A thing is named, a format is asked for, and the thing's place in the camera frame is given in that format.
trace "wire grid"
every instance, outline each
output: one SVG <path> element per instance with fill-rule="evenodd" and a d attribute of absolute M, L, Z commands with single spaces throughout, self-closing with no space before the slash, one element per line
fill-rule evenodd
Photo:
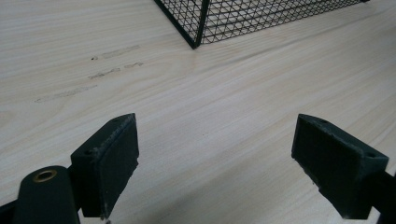
<path fill-rule="evenodd" d="M 211 0 L 202 43 L 245 35 L 361 0 Z"/>
<path fill-rule="evenodd" d="M 195 49 L 368 0 L 154 1 Z"/>
<path fill-rule="evenodd" d="M 161 2 L 189 36 L 195 40 L 198 35 L 202 0 L 161 0 Z"/>

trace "table surface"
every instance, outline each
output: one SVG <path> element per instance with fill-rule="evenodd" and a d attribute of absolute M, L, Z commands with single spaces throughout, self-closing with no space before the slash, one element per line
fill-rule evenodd
<path fill-rule="evenodd" d="M 394 0 L 196 50 L 151 0 L 4 0 L 0 204 L 136 113 L 140 164 L 113 223 L 375 223 L 375 209 L 341 219 L 290 151 L 309 114 L 388 155 L 394 174 L 395 86 Z"/>

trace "black wire basket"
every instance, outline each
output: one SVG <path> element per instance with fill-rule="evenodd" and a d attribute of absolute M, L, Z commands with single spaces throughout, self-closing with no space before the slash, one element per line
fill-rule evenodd
<path fill-rule="evenodd" d="M 368 0 L 154 0 L 193 49 Z"/>

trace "screw hole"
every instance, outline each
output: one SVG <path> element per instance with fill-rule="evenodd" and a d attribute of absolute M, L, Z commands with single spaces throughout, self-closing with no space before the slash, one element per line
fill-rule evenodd
<path fill-rule="evenodd" d="M 46 182 L 48 180 L 51 180 L 53 177 L 55 177 L 56 174 L 57 174 L 56 170 L 43 171 L 35 175 L 35 177 L 33 177 L 33 181 L 35 181 L 36 183 Z"/>
<path fill-rule="evenodd" d="M 374 158 L 374 157 L 375 157 L 375 154 L 372 153 L 372 152 L 369 152 L 369 153 L 367 153 L 367 156 L 370 157 L 370 158 Z"/>
<path fill-rule="evenodd" d="M 86 151 L 84 152 L 85 155 L 91 155 L 92 153 L 93 153 L 93 150 L 92 150 L 92 149 L 86 150 Z"/>

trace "wooden table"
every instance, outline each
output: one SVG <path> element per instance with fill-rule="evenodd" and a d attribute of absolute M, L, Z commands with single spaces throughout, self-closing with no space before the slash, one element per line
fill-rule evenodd
<path fill-rule="evenodd" d="M 376 222 L 374 209 L 341 219 L 290 151 L 305 113 L 388 155 L 395 173 L 396 1 L 197 50 L 151 0 L 0 5 L 0 204 L 135 112 L 140 165 L 113 223 Z"/>

